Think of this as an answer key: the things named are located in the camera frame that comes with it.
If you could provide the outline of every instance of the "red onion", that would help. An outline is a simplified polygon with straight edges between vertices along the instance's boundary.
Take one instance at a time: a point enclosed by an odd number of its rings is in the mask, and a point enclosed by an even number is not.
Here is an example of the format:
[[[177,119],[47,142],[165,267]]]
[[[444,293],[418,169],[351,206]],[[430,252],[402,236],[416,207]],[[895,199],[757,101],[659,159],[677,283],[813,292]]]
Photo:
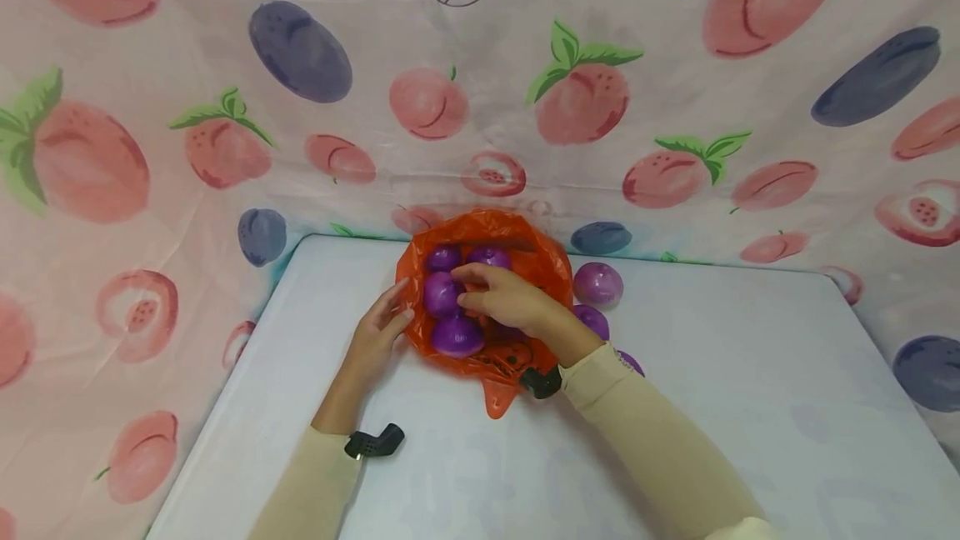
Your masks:
[[[438,244],[426,256],[428,271],[450,271],[460,267],[460,247],[456,244]]]
[[[610,340],[610,324],[604,314],[589,305],[577,305],[573,308],[573,314],[577,315],[581,323],[596,333],[603,342]]]
[[[573,293],[585,305],[612,308],[623,296],[623,278],[602,262],[588,262],[573,276]]]
[[[441,355],[466,358],[483,348],[483,330],[475,319],[465,315],[440,319],[433,328],[430,343]]]
[[[486,263],[494,268],[510,269],[512,262],[507,251],[499,246],[478,246],[467,255],[467,263]]]
[[[460,311],[457,296],[462,292],[461,283],[456,282],[447,271],[431,273],[423,283],[423,306],[431,317],[453,317]]]

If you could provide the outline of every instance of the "beige sleeve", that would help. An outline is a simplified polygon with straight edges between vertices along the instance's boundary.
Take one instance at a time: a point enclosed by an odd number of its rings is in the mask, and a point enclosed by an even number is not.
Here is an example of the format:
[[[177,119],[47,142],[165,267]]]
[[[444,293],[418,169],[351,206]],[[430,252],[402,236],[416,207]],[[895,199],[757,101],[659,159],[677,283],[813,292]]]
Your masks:
[[[633,481],[683,540],[728,532],[745,519],[763,520],[750,488],[718,447],[654,384],[605,344],[569,369],[563,391],[606,438]],[[712,536],[712,540],[765,536]]]
[[[248,540],[334,540],[353,495],[360,462],[347,437],[308,427]]]

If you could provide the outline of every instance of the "hand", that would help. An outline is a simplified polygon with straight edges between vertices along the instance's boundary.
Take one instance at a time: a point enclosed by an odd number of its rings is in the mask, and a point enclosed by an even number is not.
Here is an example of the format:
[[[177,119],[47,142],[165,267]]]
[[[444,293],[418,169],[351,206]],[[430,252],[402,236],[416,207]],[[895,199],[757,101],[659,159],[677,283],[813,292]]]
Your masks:
[[[358,428],[360,407],[383,377],[393,355],[393,343],[413,319],[411,308],[400,312],[400,292],[406,283],[404,278],[380,294],[360,318],[347,356],[311,421],[317,432],[347,435]]]

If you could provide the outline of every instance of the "purple plum illustration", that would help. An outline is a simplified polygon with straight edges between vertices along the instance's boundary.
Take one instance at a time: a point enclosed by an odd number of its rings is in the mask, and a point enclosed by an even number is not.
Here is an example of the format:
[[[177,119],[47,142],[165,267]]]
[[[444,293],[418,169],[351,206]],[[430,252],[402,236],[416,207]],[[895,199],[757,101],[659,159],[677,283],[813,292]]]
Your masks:
[[[237,239],[242,255],[252,266],[261,268],[276,261],[287,245],[287,223],[272,209],[250,209],[240,216]]]
[[[298,97],[335,103],[353,85],[353,68],[340,41],[292,2],[260,5],[250,17],[250,41],[264,67]]]

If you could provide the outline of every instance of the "green leaf illustration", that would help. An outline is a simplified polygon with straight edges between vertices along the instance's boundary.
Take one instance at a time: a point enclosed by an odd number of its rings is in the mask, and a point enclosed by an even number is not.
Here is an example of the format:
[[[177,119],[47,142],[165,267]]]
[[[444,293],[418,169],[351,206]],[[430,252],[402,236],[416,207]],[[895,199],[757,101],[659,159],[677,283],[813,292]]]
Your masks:
[[[696,136],[669,136],[655,137],[654,142],[668,150],[678,150],[681,153],[691,153],[703,159],[703,151],[707,150],[707,144],[703,143]]]
[[[580,40],[573,30],[555,18],[553,20],[553,31],[550,38],[550,52],[553,53],[554,60],[571,70],[576,65],[580,56]]]
[[[553,88],[553,85],[558,81],[566,78],[569,73],[570,70],[568,67],[564,67],[556,62],[550,67],[546,67],[543,73],[537,75],[537,79],[530,84],[530,90],[527,91],[527,104],[536,103],[543,97],[546,91]]]
[[[63,93],[63,70],[54,66],[49,72],[33,79],[13,102],[12,115],[33,135],[43,119],[57,106]]]
[[[633,48],[621,48],[608,43],[589,43],[586,47],[580,49],[580,58],[577,64],[581,63],[602,63],[611,67],[623,65],[636,61],[643,56],[643,50]]]
[[[170,129],[184,129],[184,128],[193,128],[194,125],[200,125],[203,122],[209,121],[209,119],[215,119],[220,117],[232,118],[230,117],[229,112],[223,111],[222,106],[215,104],[202,104],[200,106],[194,107],[182,116],[177,117],[174,121],[167,124],[167,128]]]
[[[726,159],[743,148],[743,144],[752,134],[753,130],[746,130],[716,138],[707,149],[707,159]]]
[[[13,198],[32,213],[42,216],[47,201],[43,188],[33,169],[33,141],[27,140],[14,146],[2,162],[4,181]]]
[[[220,96],[220,106],[223,111],[230,114],[230,117],[242,117],[247,112],[247,104],[240,98],[238,87],[228,87]]]

